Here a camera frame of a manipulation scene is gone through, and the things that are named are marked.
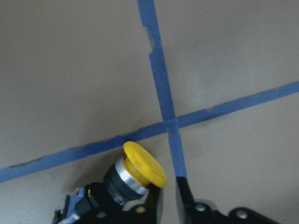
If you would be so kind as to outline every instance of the blue tape strip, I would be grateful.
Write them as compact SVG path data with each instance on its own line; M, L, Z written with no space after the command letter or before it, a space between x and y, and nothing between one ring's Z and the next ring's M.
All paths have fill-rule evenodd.
M181 136L179 133L178 120L173 119L164 123L169 134L169 146L171 149L172 163L176 177L187 177Z
M209 109L204 109L180 116L178 117L179 127L182 128L189 125L197 124L209 119L223 116L225 114L236 112L258 104L266 103L278 98L286 97L298 92L299 81L281 86L276 89L267 90L247 97L232 100L230 102L220 104Z
M142 25L152 46L149 54L163 121L175 118L162 42L153 0L138 0Z
M112 139L98 143L88 144L76 149L68 149L59 153L45 156L14 167L0 169L0 182L5 182L18 177L26 176L45 169L83 159L85 157L121 147L126 141L140 141L166 132L163 123L156 123L143 127L126 135L115 136Z
M175 140L173 140L175 138L172 137L176 135L176 130L178 128L194 125L209 119L213 119L228 113L246 109L248 107L252 107L258 104L267 103L269 101L286 97L295 93L299 93L299 81L281 86L276 89L267 90L247 97L236 99L224 104L220 104L211 109L200 110L180 116L176 119L177 124L170 125L169 123L171 123L171 121L167 121L164 123L156 123L138 129L132 133L115 136L112 139L105 140L99 143L89 144L85 147L77 149L68 149L59 153L45 156L40 160L32 161L23 165L2 168L0 169L0 182L16 179L18 177L29 175L55 166L63 165L68 162L83 159L90 155L94 155L116 147L120 147L126 141L140 141L143 139L151 138L156 135L166 133L166 131L168 131L169 133L171 132L169 142L171 145L175 145L176 142ZM182 172L180 169L175 170L176 175L184 175L184 172Z
M160 110L165 127L169 133L169 146L176 176L187 177L184 153L178 125L174 125L174 106L164 59L163 47L159 33L157 15L153 0L138 0L142 25L148 32L152 52L149 55L154 76Z

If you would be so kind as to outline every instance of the screw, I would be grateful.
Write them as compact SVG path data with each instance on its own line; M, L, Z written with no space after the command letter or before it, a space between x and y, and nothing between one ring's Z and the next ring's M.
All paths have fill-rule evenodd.
M138 214L142 214L142 213L145 213L146 209L145 207L143 206L139 206L135 209L135 212L138 213Z
M246 219L248 217L247 213L242 210L238 210L235 214L241 219Z
M205 210L206 210L206 207L205 207L204 204L198 203L198 204L195 205L195 209L196 209L197 211L205 211Z

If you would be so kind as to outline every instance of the yellow mushroom button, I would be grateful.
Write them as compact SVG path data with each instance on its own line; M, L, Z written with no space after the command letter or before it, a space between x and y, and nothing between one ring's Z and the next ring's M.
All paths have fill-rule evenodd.
M127 141L123 150L127 156L123 165L138 183L145 188L150 184L159 188L165 187L167 177L163 168L141 145Z

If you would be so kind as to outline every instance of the gray surface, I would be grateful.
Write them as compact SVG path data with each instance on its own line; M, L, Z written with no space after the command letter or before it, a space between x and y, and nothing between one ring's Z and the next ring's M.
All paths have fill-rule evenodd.
M161 121L135 1L7 1L0 30L0 167Z
M298 80L299 1L156 2L177 115Z
M194 196L299 220L299 94L181 129Z
M299 80L298 1L155 3L177 115ZM0 36L0 168L161 121L135 1L2 2ZM298 100L182 129L194 196L298 222ZM162 224L178 224L167 135L141 144L168 175ZM121 155L1 183L1 223L49 223Z

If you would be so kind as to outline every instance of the silver metal ring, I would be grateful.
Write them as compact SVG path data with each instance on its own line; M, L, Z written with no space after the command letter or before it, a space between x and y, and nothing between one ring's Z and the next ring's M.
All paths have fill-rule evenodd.
M126 185L128 185L133 191L135 191L137 194L145 195L148 192L148 189L140 185L132 176L131 174L125 169L125 167L122 164L123 158L119 158L115 162L115 169L122 179L122 181L125 182Z

